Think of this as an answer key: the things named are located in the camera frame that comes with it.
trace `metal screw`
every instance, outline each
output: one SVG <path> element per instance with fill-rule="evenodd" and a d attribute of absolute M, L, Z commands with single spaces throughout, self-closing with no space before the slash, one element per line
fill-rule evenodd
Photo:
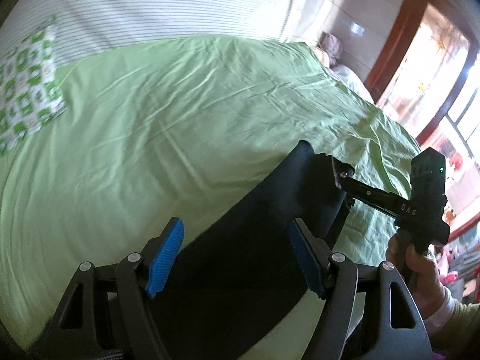
<path fill-rule="evenodd" d="M 387 271 L 393 271 L 393 268 L 394 268 L 393 264 L 390 261 L 384 261 L 382 263 L 382 267 L 384 269 L 387 269 Z"/>
<path fill-rule="evenodd" d="M 138 260 L 140 260 L 140 258 L 140 253 L 130 253 L 127 257 L 128 261 L 130 261 L 131 263 L 136 263 Z"/>
<path fill-rule="evenodd" d="M 81 271 L 85 272 L 88 271 L 92 267 L 92 264 L 90 264 L 88 261 L 85 261 L 80 264 L 78 267 Z"/>
<path fill-rule="evenodd" d="M 345 256 L 342 253 L 334 253 L 332 254 L 332 259 L 337 263 L 342 263 L 345 261 Z"/>

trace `human hand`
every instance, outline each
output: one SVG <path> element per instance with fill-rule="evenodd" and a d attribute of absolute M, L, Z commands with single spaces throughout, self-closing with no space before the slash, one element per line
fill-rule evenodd
<path fill-rule="evenodd" d="M 385 258 L 397 265 L 399 253 L 398 237 L 393 235 L 388 241 Z M 437 263 L 432 255 L 422 256 L 415 251 L 413 244 L 406 249 L 405 263 L 407 267 L 418 274 L 417 285 L 412 291 L 412 297 L 423 319 L 427 319 L 440 309 L 445 298 L 445 289 L 440 283 Z"/>

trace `wooden door frame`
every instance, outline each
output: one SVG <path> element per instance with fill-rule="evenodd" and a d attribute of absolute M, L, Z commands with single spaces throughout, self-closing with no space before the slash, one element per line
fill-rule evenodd
<path fill-rule="evenodd" d="M 479 41 L 469 25 L 469 22 L 463 16 L 459 8 L 455 7 L 449 0 L 403 0 L 397 19 L 388 35 L 387 41 L 365 80 L 365 86 L 370 91 L 371 97 L 373 97 L 373 100 L 376 103 L 392 80 L 405 56 L 405 53 L 409 49 L 428 4 L 436 7 L 448 17 L 448 20 L 462 31 L 465 37 L 470 41 L 470 49 L 465 64 L 462 67 L 462 71 L 455 81 L 446 100 L 441 105 L 433 119 L 416 137 L 419 144 L 424 143 L 434 132 L 442 118 L 452 106 L 463 88 L 463 85 L 467 80 L 469 69 L 475 63 L 479 52 Z"/>

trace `bed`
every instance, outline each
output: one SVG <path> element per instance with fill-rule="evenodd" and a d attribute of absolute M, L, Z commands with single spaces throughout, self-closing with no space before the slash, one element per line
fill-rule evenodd
<path fill-rule="evenodd" d="M 66 102 L 0 157 L 0 319 L 23 347 L 79 263 L 140 250 L 171 216 L 188 244 L 300 139 L 355 166 L 361 181 L 409 195 L 415 140 L 332 79 L 307 45 L 279 42 L 291 0 L 83 1 L 20 0 L 0 28 L 1 54 L 57 15 Z M 357 203 L 335 250 L 375 265 L 394 231 Z M 308 292 L 242 359 L 299 359 L 322 306 Z"/>
<path fill-rule="evenodd" d="M 350 88 L 354 93 L 359 95 L 363 100 L 373 104 L 374 100 L 371 98 L 370 92 L 363 85 L 360 77 L 357 76 L 352 69 L 344 64 L 338 64 L 327 72 L 335 79 L 340 80 L 347 88 Z"/>

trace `wrinkled sheet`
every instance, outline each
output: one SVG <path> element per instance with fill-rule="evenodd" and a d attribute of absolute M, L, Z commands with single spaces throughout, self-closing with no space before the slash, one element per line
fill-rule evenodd
<path fill-rule="evenodd" d="M 0 318 L 24 347 L 81 262 L 118 262 L 171 216 L 191 242 L 300 139 L 363 182 L 410 193 L 414 139 L 303 43 L 159 40 L 69 64 L 57 78 L 64 115 L 0 161 Z M 376 265 L 394 231 L 357 202 L 335 250 Z M 307 292 L 242 358 L 299 359 L 322 306 Z"/>
<path fill-rule="evenodd" d="M 357 95 L 359 95 L 363 100 L 368 101 L 369 103 L 374 103 L 374 100 L 371 98 L 370 92 L 363 85 L 363 82 L 360 80 L 360 77 L 357 76 L 352 69 L 346 67 L 344 64 L 338 64 L 334 66 L 331 70 L 327 70 L 328 73 L 334 78 L 338 78 L 347 88 L 350 88 Z"/>

